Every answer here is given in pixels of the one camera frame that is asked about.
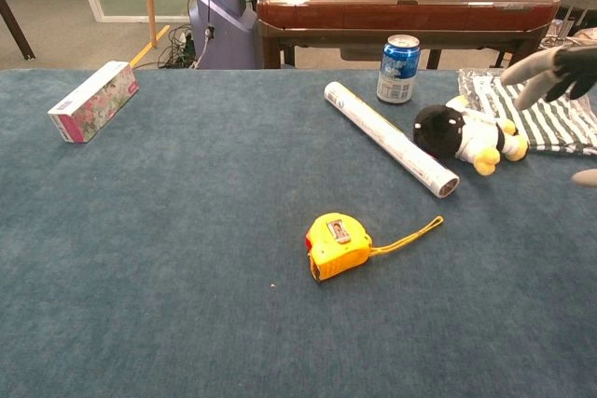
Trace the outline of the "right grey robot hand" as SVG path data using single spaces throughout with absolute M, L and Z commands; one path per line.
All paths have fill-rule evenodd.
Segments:
M 537 51 L 510 65 L 500 75 L 503 86 L 523 83 L 514 101 L 525 110 L 543 99 L 553 102 L 569 92 L 575 100 L 596 84 L 596 46 L 554 47 Z

